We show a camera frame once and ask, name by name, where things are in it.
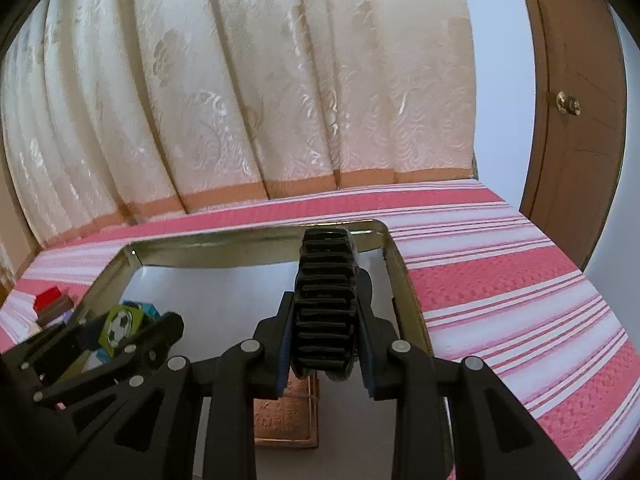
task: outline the green cube with soccer ball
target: green cube with soccer ball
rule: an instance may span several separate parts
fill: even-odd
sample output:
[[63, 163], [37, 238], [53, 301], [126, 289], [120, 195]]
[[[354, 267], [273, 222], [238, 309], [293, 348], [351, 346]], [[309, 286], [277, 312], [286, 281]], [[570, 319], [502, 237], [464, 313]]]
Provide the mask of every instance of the green cube with soccer ball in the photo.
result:
[[148, 316], [136, 306], [115, 305], [111, 307], [98, 342], [110, 357], [123, 339], [140, 330]]

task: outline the soccer ball picture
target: soccer ball picture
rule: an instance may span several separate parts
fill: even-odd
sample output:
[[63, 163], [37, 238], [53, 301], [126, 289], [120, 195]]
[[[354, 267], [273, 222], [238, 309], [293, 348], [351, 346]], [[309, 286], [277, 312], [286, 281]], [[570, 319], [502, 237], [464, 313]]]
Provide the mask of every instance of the soccer ball picture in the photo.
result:
[[124, 338], [128, 337], [133, 327], [133, 316], [129, 310], [119, 311], [111, 320], [107, 333], [107, 342], [111, 348], [117, 348]]

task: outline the brass door knob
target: brass door knob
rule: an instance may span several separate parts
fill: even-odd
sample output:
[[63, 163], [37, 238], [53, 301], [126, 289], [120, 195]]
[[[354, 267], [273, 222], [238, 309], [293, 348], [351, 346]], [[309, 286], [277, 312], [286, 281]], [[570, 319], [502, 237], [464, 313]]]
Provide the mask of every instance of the brass door knob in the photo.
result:
[[556, 106], [561, 114], [580, 115], [580, 101], [565, 92], [558, 92]]

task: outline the curtain fold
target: curtain fold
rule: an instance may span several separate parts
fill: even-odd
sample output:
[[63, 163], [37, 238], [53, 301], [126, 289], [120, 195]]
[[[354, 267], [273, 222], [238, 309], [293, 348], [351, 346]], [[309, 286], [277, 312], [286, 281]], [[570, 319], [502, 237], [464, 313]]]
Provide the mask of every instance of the curtain fold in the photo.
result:
[[472, 168], [466, 0], [42, 0], [0, 91], [44, 245]]

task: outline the table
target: table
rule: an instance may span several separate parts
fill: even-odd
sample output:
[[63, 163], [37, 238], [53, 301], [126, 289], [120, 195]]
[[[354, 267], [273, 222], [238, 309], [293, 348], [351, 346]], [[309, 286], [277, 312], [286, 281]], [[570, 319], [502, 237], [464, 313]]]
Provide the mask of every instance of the table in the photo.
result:
[[475, 180], [352, 188], [116, 228], [40, 253], [0, 310], [0, 351], [37, 331], [34, 295], [77, 303], [129, 241], [296, 222], [376, 218], [409, 269], [438, 357], [474, 354], [570, 459], [599, 480], [640, 427], [640, 358], [590, 282]]

